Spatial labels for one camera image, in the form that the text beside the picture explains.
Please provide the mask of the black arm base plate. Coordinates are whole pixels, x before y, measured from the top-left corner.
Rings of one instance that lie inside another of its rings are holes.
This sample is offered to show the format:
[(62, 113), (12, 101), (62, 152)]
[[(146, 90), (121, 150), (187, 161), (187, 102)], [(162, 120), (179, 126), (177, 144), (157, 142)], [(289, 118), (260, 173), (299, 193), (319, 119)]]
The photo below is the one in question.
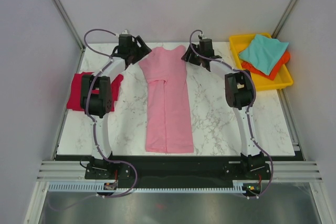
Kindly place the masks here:
[(235, 180), (266, 181), (271, 169), (265, 167), (244, 173), (240, 157), (225, 156), (113, 156), (112, 170), (86, 168), (85, 179), (116, 179), (118, 184), (136, 187), (224, 187)]

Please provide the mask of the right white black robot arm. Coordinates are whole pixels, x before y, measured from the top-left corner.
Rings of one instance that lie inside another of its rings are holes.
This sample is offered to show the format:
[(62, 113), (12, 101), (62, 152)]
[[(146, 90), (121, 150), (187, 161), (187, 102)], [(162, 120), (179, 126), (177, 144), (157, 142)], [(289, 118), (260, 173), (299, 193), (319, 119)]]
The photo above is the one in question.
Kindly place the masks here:
[(254, 178), (259, 169), (265, 167), (265, 158), (255, 138), (253, 105), (256, 89), (250, 72), (235, 69), (215, 55), (212, 40), (208, 38), (201, 38), (197, 45), (190, 42), (182, 60), (202, 66), (224, 80), (225, 99), (235, 113), (242, 144), (240, 172), (245, 178)]

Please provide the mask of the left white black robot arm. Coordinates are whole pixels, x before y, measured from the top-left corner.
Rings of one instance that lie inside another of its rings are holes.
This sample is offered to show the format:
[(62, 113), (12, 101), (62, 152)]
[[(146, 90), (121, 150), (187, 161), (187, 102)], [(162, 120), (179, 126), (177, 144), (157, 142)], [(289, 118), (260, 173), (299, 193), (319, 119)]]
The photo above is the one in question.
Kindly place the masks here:
[[(94, 31), (103, 31), (118, 38), (118, 45), (112, 53), (104, 53), (88, 45), (87, 37)], [(83, 41), (89, 50), (108, 58), (98, 71), (84, 74), (81, 78), (80, 106), (92, 121), (92, 153), (87, 169), (96, 169), (103, 178), (111, 178), (115, 173), (113, 163), (116, 163), (111, 160), (113, 154), (108, 133), (108, 117), (114, 104), (111, 83), (129, 65), (139, 62), (152, 50), (140, 36), (134, 37), (126, 32), (116, 34), (105, 29), (89, 30)]]

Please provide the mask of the pink t shirt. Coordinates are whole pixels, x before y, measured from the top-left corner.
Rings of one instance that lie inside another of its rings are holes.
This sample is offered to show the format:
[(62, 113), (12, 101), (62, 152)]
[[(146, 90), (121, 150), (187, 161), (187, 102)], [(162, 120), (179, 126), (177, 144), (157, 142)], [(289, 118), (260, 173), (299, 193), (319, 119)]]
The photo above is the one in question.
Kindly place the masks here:
[(145, 150), (186, 154), (194, 151), (183, 45), (156, 47), (139, 66), (148, 84)]

